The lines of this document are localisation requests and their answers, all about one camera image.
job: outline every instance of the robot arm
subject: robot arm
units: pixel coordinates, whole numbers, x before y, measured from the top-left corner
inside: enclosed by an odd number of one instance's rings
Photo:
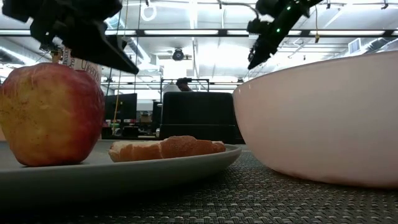
[[[222,2],[224,5],[245,5]],[[258,0],[257,17],[247,31],[258,34],[249,54],[252,69],[277,52],[282,40],[302,15],[309,17],[312,6],[322,0]],[[72,49],[72,57],[137,74],[139,69],[123,52],[126,43],[116,35],[105,36],[106,18],[118,13],[120,0],[3,0],[2,13],[21,22],[31,17],[30,33],[43,45],[52,45],[54,37]],[[260,21],[259,14],[269,14],[273,22]]]

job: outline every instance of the bread slice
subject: bread slice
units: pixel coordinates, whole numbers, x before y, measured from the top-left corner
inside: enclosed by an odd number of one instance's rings
[[[113,162],[127,162],[198,156],[225,150],[222,142],[196,140],[192,136],[173,136],[163,141],[116,141],[111,145],[109,156]]]

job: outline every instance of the apple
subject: apple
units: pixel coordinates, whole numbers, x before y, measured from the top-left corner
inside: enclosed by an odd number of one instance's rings
[[[18,162],[56,166],[88,157],[104,119],[104,95],[91,75],[40,63],[13,70],[0,91],[0,124]]]

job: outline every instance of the table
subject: table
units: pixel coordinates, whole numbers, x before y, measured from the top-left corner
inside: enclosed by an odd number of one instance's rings
[[[396,190],[293,179],[267,169],[247,149],[227,170],[199,182],[74,206],[18,213],[5,223],[398,223]]]

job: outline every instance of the plate rim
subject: plate rim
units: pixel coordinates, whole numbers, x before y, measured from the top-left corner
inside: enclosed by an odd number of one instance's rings
[[[13,173],[29,173],[29,172],[50,172],[50,171],[58,171],[58,170],[75,170],[75,169],[103,169],[106,167],[129,167],[133,165],[145,165],[145,164],[162,164],[168,163],[170,161],[183,161],[187,159],[203,159],[206,157],[229,157],[229,156],[237,156],[239,157],[242,153],[242,146],[225,144],[227,150],[225,152],[217,152],[212,154],[198,155],[198,156],[187,156],[187,157],[177,157],[170,159],[153,159],[146,161],[129,161],[129,162],[113,162],[109,164],[75,164],[75,165],[65,165],[65,166],[45,166],[45,167],[20,167],[20,168],[12,168],[12,169],[0,169],[0,175],[4,174],[13,174]]]

